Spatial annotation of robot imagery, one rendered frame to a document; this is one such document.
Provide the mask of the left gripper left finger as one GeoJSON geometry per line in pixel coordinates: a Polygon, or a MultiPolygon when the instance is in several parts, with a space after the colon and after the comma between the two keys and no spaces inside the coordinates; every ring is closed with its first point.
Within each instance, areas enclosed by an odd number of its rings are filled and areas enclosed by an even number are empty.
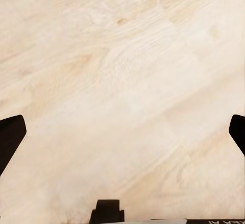
{"type": "Polygon", "coordinates": [[[22,115],[0,120],[0,176],[26,134],[22,115]]]}

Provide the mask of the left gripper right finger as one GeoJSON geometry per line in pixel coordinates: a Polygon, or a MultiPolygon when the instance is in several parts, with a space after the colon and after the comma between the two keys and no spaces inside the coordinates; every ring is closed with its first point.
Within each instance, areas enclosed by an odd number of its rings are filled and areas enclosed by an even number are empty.
{"type": "Polygon", "coordinates": [[[245,117],[234,114],[232,116],[229,134],[245,156],[245,117]]]}

